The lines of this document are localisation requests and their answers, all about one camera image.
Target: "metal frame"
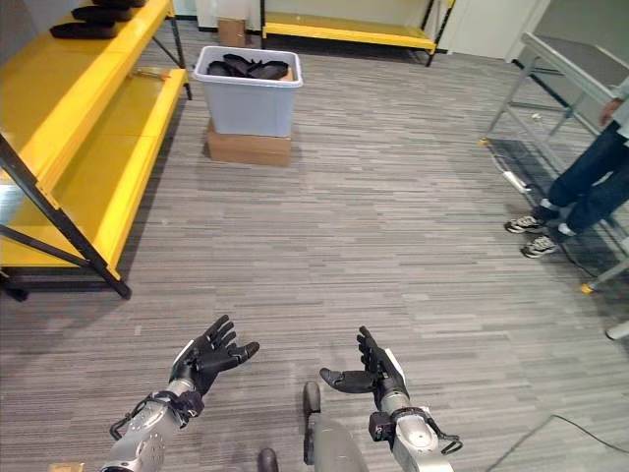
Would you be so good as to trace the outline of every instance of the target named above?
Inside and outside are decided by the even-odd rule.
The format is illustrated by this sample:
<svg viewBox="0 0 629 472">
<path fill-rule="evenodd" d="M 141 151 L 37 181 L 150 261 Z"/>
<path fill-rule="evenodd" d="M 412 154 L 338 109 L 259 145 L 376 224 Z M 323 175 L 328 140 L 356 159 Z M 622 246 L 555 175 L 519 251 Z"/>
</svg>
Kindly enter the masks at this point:
<svg viewBox="0 0 629 472">
<path fill-rule="evenodd" d="M 443 36 L 443 32 L 445 31 L 445 27 L 448 23 L 448 20 L 450 19 L 450 14 L 452 13 L 452 9 L 454 8 L 455 4 L 456 4 L 456 0 L 452 0 L 451 4 L 448 3 L 448 9 L 445 12 L 443 21 L 441 22 L 441 25 L 439 26 L 439 31 L 437 32 L 436 37 L 434 39 L 434 52 L 430 54 L 425 49 L 422 49 L 422 48 L 415 49 L 419 51 L 424 51 L 428 55 L 429 59 L 426 63 L 426 67 L 430 67 L 430 64 L 432 64 L 432 59 L 434 59 L 434 55 L 436 54 L 436 51 L 439 47 L 439 42 L 441 41 L 441 37 Z M 422 30 L 426 27 L 426 24 L 428 23 L 433 5 L 434 5 L 434 0 L 429 0 L 426 11 L 424 12 L 424 17 L 422 19 L 422 24 L 421 24 Z M 260 47 L 262 49 L 266 49 L 266 32 L 264 31 L 264 27 L 266 26 L 266 2 L 265 0 L 259 0 L 259 19 L 260 19 Z"/>
<path fill-rule="evenodd" d="M 2 135 L 0 135 L 0 167 L 9 174 L 13 181 L 22 188 L 27 197 L 32 200 L 32 202 L 50 220 L 50 222 L 57 227 L 61 234 L 63 234 L 65 238 L 77 249 L 77 251 L 79 251 L 79 253 L 83 256 L 83 259 L 80 262 L 81 266 L 87 265 L 93 269 L 93 271 L 100 275 L 100 277 L 102 277 L 102 279 L 111 288 L 118 292 L 121 297 L 126 299 L 131 298 L 131 288 L 129 288 L 129 286 L 125 283 L 121 275 L 109 267 L 107 261 L 98 254 L 98 251 L 96 251 L 86 236 L 81 232 L 72 219 L 70 219 L 65 211 L 61 208 L 55 207 L 55 205 L 46 198 L 41 190 L 39 190 L 35 176 L 30 172 L 18 154 Z M 27 244 L 39 251 L 44 250 L 44 252 L 48 254 L 52 254 L 54 252 L 49 251 L 50 247 L 45 245 L 45 243 L 32 238 L 30 238 L 30 240 L 26 239 L 23 237 L 26 235 L 22 235 L 20 232 L 15 231 L 15 233 L 18 234 L 13 234 L 10 228 L 4 225 L 2 226 L 2 234 L 4 236 L 14 239 L 22 244 Z M 67 253 L 65 253 L 65 256 L 67 257 L 61 258 L 64 261 L 69 261 L 69 258 L 75 258 L 75 256 Z M 5 267 L 5 272 L 8 273 L 10 270 L 10 267 Z M 36 288 L 28 283 L 20 284 L 19 281 L 17 281 L 17 283 L 20 288 L 25 290 Z M 6 285 L 7 281 L 3 280 L 2 284 Z M 69 283 L 67 286 L 63 286 L 64 288 L 71 288 L 72 284 Z"/>
<path fill-rule="evenodd" d="M 180 69 L 186 69 L 186 60 L 177 27 L 177 20 L 172 12 L 168 13 L 167 18 L 170 20 L 179 57 L 175 57 L 156 37 L 153 37 L 153 40 Z M 188 100 L 192 100 L 193 95 L 190 83 L 186 82 L 184 87 L 186 88 Z M 52 268 L 2 267 L 0 286 L 9 295 L 16 300 L 24 301 L 27 299 L 30 290 L 86 291 L 113 289 L 122 298 L 131 298 L 131 288 L 127 285 L 124 278 L 100 256 L 65 211 L 55 205 L 54 202 L 51 202 L 40 190 L 36 177 L 2 135 L 0 135 L 0 168 L 4 169 L 11 176 L 13 182 L 22 189 L 26 196 L 32 200 L 39 210 L 81 254 L 81 257 L 78 257 L 4 224 L 0 224 L 0 236 L 12 239 L 20 244 L 77 266 Z M 99 279 L 80 278 L 82 275 L 92 275 L 92 277 L 97 275 Z"/>
<path fill-rule="evenodd" d="M 180 68 L 186 69 L 186 59 L 184 57 L 184 49 L 181 45 L 181 37 L 179 36 L 179 28 L 177 27 L 177 19 L 175 18 L 175 14 L 169 14 L 168 20 L 170 20 L 170 28 L 173 30 L 173 36 L 175 37 L 175 47 L 177 47 L 177 55 L 179 59 L 177 59 L 172 52 L 170 52 L 166 46 L 164 46 L 159 39 L 155 36 L 153 37 L 153 41 L 159 46 L 159 48 L 166 53 L 166 55 Z M 186 82 L 184 84 L 186 88 L 186 95 L 188 96 L 188 100 L 193 99 L 193 91 L 190 88 L 190 82 Z"/>
<path fill-rule="evenodd" d="M 540 152 L 542 158 L 546 161 L 546 163 L 554 170 L 557 174 L 560 174 L 565 170 L 566 164 L 559 159 L 557 154 L 550 146 L 550 139 L 559 131 L 559 129 L 566 123 L 570 118 L 574 118 L 581 126 L 583 126 L 587 131 L 589 131 L 593 136 L 597 136 L 599 134 L 599 130 L 597 127 L 590 123 L 586 117 L 578 110 L 579 104 L 583 101 L 586 96 L 591 97 L 596 100 L 600 104 L 608 103 L 610 100 L 614 98 L 614 95 L 611 93 L 611 90 L 605 85 L 601 84 L 597 79 L 595 79 L 591 74 L 587 71 L 583 70 L 577 64 L 573 63 L 560 54 L 558 51 L 553 49 L 551 46 L 543 42 L 539 37 L 534 36 L 530 33 L 524 33 L 522 36 L 522 42 L 530 49 L 535 52 L 535 56 L 533 59 L 527 64 L 520 73 L 518 80 L 515 82 L 507 96 L 502 101 L 498 111 L 494 115 L 491 120 L 489 126 L 486 129 L 486 133 L 483 137 L 481 137 L 482 144 L 489 144 L 491 140 L 491 132 L 493 131 L 495 125 L 500 120 L 500 117 L 506 113 L 508 114 L 533 140 L 535 147 Z M 555 69 L 542 68 L 538 67 L 538 63 L 544 60 L 545 63 L 550 64 Z M 548 106 L 548 105 L 540 105 L 537 103 L 526 103 L 513 100 L 516 92 L 524 83 L 524 81 L 529 78 L 537 78 L 537 75 L 540 74 L 552 74 L 552 75 L 560 75 L 568 79 L 575 87 L 577 87 L 581 93 L 579 97 L 574 100 L 572 103 L 568 103 L 566 106 Z M 549 111 L 559 111 L 562 112 L 562 116 L 556 125 L 550 130 L 549 133 L 545 135 L 541 135 L 538 133 L 529 123 L 524 121 L 520 116 L 518 116 L 514 108 L 529 108 L 529 109 L 537 109 L 537 110 L 549 110 Z M 508 168 L 505 167 L 504 161 L 501 159 L 502 156 L 496 155 L 492 146 L 488 146 L 489 150 L 493 154 L 494 162 L 496 163 L 496 167 L 503 172 L 506 176 L 508 173 L 511 176 L 514 176 L 514 179 L 508 178 L 508 180 L 516 187 L 518 191 L 524 194 L 533 205 L 532 199 L 529 195 L 527 195 L 527 191 L 530 190 L 530 186 L 523 182 L 522 179 L 515 176 L 515 173 Z M 601 283 L 610 280 L 614 276 L 618 275 L 622 271 L 629 268 L 629 234 L 625 229 L 620 227 L 618 223 L 613 219 L 613 217 L 608 217 L 600 222 L 603 230 L 610 236 L 610 238 L 614 241 L 614 243 L 620 248 L 620 250 L 625 255 L 625 258 L 622 259 L 618 264 L 605 271 L 598 277 L 589 281 L 582 285 L 582 290 L 584 293 L 592 293 L 597 290 Z"/>
</svg>

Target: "cardboard box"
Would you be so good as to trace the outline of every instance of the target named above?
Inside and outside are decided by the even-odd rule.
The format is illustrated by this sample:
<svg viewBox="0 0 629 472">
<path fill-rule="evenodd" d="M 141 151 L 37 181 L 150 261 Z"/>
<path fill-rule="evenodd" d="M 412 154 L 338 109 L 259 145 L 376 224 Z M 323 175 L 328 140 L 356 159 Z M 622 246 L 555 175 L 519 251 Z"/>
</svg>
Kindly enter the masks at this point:
<svg viewBox="0 0 629 472">
<path fill-rule="evenodd" d="M 218 40 L 221 46 L 245 47 L 245 20 L 219 18 Z"/>
<path fill-rule="evenodd" d="M 207 146 L 212 160 L 243 164 L 288 166 L 291 138 L 251 135 L 219 135 L 209 122 Z"/>
</svg>

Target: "person's hand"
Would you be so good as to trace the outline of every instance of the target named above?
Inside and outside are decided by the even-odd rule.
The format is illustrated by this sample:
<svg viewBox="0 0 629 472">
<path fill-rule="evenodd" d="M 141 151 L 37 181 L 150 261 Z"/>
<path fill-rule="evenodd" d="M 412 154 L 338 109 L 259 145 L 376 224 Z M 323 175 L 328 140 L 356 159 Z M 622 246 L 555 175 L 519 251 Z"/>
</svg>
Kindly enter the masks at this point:
<svg viewBox="0 0 629 472">
<path fill-rule="evenodd" d="M 234 369 L 252 358 L 259 350 L 259 344 L 250 342 L 246 346 L 238 347 L 233 342 L 236 338 L 233 327 L 234 324 L 225 315 L 203 335 L 190 341 L 175 359 L 169 382 L 178 379 L 190 381 L 200 395 L 204 396 L 218 374 Z"/>
<path fill-rule="evenodd" d="M 605 126 L 609 122 L 609 120 L 611 119 L 611 115 L 613 115 L 613 112 L 620 108 L 620 105 L 622 105 L 623 102 L 624 100 L 621 100 L 620 98 L 615 98 L 602 109 L 602 112 L 600 113 L 601 126 Z"/>
</svg>

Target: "person's leg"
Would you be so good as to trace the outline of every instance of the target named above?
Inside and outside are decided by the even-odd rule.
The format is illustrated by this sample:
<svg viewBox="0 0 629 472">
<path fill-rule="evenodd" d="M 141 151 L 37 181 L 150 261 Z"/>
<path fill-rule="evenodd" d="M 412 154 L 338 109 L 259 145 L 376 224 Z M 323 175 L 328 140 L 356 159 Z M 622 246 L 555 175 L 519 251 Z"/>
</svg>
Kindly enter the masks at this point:
<svg viewBox="0 0 629 472">
<path fill-rule="evenodd" d="M 550 186 L 547 199 L 555 207 L 576 202 L 605 174 L 615 170 L 627 156 L 627 139 L 617 133 L 612 121 L 592 144 Z"/>
<path fill-rule="evenodd" d="M 550 186 L 548 196 L 531 214 L 512 219 L 504 224 L 510 233 L 540 232 L 545 224 L 559 217 L 559 209 L 575 202 L 600 178 L 624 160 L 626 139 L 617 133 L 618 124 L 612 121 L 581 156 Z"/>
<path fill-rule="evenodd" d="M 595 185 L 574 205 L 566 218 L 563 232 L 580 233 L 607 218 L 629 200 L 629 147 L 623 146 L 624 161 L 604 181 Z"/>
<path fill-rule="evenodd" d="M 625 152 L 622 164 L 604 181 L 582 195 L 565 222 L 552 229 L 550 236 L 536 238 L 521 249 L 525 257 L 534 259 L 555 252 L 559 244 L 607 218 L 629 200 L 629 147 Z"/>
</svg>

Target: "yellow shelf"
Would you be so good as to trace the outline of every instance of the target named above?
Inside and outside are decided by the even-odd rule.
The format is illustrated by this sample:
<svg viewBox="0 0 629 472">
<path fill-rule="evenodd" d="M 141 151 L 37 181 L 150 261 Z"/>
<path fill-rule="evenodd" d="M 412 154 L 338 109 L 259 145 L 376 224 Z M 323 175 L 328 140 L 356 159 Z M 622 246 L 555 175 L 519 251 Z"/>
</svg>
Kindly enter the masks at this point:
<svg viewBox="0 0 629 472">
<path fill-rule="evenodd" d="M 430 53 L 436 48 L 419 28 L 290 13 L 267 12 L 263 33 L 417 47 Z"/>
<path fill-rule="evenodd" d="M 46 32 L 0 69 L 0 133 L 42 190 L 60 178 L 169 8 L 170 0 L 148 0 L 112 39 Z"/>
<path fill-rule="evenodd" d="M 186 78 L 185 70 L 173 69 L 166 81 L 126 79 L 52 189 L 61 208 L 112 268 L 120 259 Z M 79 254 L 30 200 L 9 226 Z M 0 266 L 73 266 L 6 238 L 0 242 Z"/>
</svg>

